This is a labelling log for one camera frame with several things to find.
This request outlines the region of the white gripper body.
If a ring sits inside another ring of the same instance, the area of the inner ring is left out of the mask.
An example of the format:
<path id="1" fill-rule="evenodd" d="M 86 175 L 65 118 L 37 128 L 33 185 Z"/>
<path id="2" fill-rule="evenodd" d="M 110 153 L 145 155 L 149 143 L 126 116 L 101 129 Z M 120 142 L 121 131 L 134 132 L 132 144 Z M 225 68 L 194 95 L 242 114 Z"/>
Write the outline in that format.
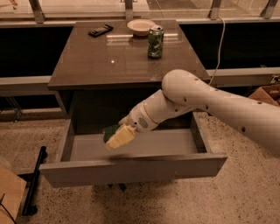
<path id="1" fill-rule="evenodd" d="M 118 124 L 130 125 L 137 132 L 148 132 L 158 126 L 158 118 L 159 106 L 148 101 L 141 101 Z"/>

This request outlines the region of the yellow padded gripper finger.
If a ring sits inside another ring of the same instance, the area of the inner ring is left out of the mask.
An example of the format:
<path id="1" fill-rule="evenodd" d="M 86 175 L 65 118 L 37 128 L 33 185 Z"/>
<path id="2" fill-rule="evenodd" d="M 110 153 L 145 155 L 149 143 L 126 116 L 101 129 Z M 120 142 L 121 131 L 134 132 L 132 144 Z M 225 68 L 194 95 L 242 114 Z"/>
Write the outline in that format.
<path id="1" fill-rule="evenodd" d="M 135 137 L 136 129 L 130 125 L 121 125 L 116 133 L 105 143 L 108 150 L 113 150 L 131 142 Z"/>

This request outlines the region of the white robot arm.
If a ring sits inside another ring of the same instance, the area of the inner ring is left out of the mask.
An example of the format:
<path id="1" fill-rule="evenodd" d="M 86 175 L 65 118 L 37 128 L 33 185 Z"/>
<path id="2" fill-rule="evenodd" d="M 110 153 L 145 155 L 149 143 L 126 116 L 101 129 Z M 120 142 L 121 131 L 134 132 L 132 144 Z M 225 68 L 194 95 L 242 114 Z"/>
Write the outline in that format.
<path id="1" fill-rule="evenodd" d="M 139 102 L 117 125 L 104 130 L 109 150 L 131 142 L 137 132 L 200 109 L 253 140 L 271 154 L 280 154 L 280 108 L 211 87 L 181 69 L 167 73 L 161 88 Z"/>

